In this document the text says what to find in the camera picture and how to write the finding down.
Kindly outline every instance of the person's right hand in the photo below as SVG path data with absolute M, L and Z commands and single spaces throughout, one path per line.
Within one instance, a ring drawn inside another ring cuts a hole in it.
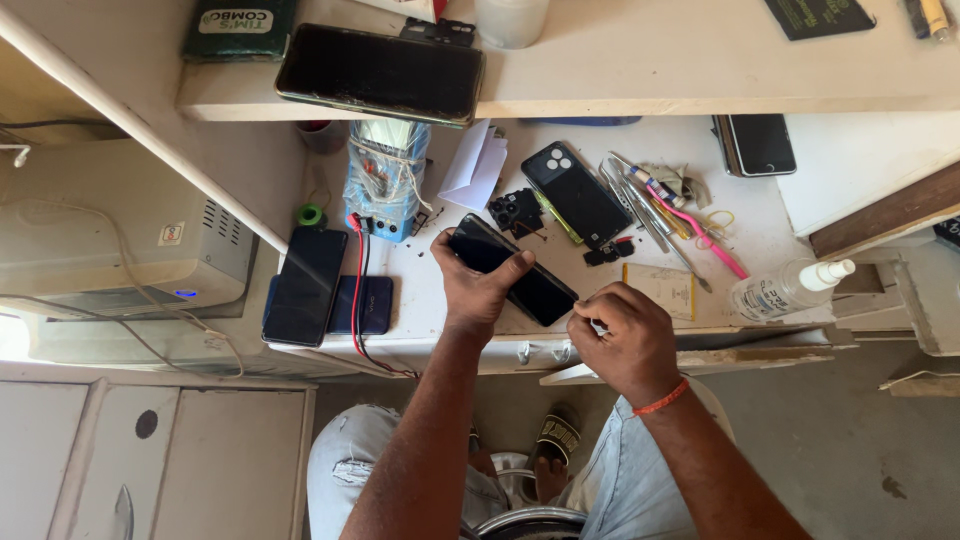
M 590 319 L 608 332 L 597 334 Z M 624 282 L 574 304 L 566 331 L 584 363 L 634 408 L 665 398 L 681 382 L 670 315 Z

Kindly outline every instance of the wrist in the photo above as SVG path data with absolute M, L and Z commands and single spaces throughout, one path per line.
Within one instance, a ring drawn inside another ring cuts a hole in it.
M 493 324 L 447 317 L 441 337 L 455 339 L 460 345 L 483 349 L 493 338 Z
M 633 408 L 644 408 L 670 395 L 684 378 L 680 370 L 656 376 L 645 376 L 644 381 L 624 392 L 623 397 Z

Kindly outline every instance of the smartphone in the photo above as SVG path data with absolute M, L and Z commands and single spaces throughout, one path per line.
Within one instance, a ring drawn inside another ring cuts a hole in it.
M 634 220 L 559 140 L 520 165 L 591 250 L 600 249 Z
M 450 249 L 472 270 L 489 274 L 520 251 L 474 213 L 467 214 L 450 238 Z M 507 292 L 507 300 L 548 327 L 573 309 L 577 293 L 545 268 L 534 267 Z
M 353 292 L 356 276 L 343 276 L 337 285 L 330 322 L 326 333 L 350 333 L 353 314 Z M 386 276 L 367 276 L 360 284 L 357 308 L 360 310 L 360 333 L 382 335 L 390 329 L 390 312 L 394 306 L 394 281 Z
M 737 167 L 743 176 L 797 172 L 782 114 L 732 114 L 730 133 Z
M 274 88 L 291 101 L 464 128 L 485 65 L 478 49 L 301 24 Z
M 268 343 L 320 347 L 347 250 L 347 233 L 297 227 L 263 323 Z
M 723 168 L 727 174 L 736 177 L 743 177 L 740 172 L 740 164 L 736 158 L 736 149 L 733 147 L 733 136 L 730 132 L 730 115 L 713 115 L 713 134 L 720 142 L 720 153 L 723 155 Z

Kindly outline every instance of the black wire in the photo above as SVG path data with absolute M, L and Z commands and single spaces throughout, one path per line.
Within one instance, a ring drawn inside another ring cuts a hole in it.
M 42 128 L 44 126 L 114 126 L 113 122 L 108 120 L 95 120 L 87 118 L 77 118 L 74 120 L 40 120 L 39 122 L 0 122 L 2 130 L 26 130 L 29 128 Z
M 374 360 L 372 356 L 370 356 L 370 353 L 367 352 L 367 346 L 364 345 L 363 329 L 360 327 L 360 322 L 361 322 L 361 314 L 364 313 L 367 308 L 367 284 L 368 284 L 367 271 L 370 268 L 370 252 L 371 252 L 370 240 L 371 240 L 371 237 L 367 233 L 364 238 L 364 248 L 366 250 L 366 253 L 361 254 L 361 256 L 364 258 L 363 273 L 357 276 L 357 286 L 359 287 L 358 300 L 363 303 L 361 308 L 357 309 L 357 311 L 353 314 L 353 316 L 355 317 L 354 324 L 356 325 L 356 329 L 357 329 L 357 346 L 360 348 L 360 352 L 363 353 L 363 356 L 365 356 L 367 360 L 369 360 L 373 365 L 380 367 L 382 369 L 385 369 L 391 373 L 400 373 L 400 374 L 406 375 L 407 377 L 412 377 L 414 380 L 419 380 L 420 374 L 417 373 L 416 371 L 400 371 L 395 369 L 390 364 L 387 364 L 378 360 Z

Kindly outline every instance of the ripped jeans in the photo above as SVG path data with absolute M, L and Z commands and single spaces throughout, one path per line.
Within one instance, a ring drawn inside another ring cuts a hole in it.
M 716 398 L 697 382 L 692 389 L 732 438 Z M 620 397 L 589 463 L 554 505 L 586 512 L 581 538 L 696 538 L 696 529 L 663 455 L 643 422 Z M 400 415 L 378 405 L 357 405 L 321 431 L 307 464 L 307 505 L 313 540 L 336 540 L 383 453 Z M 469 465 L 462 518 L 469 527 L 507 510 L 496 480 Z

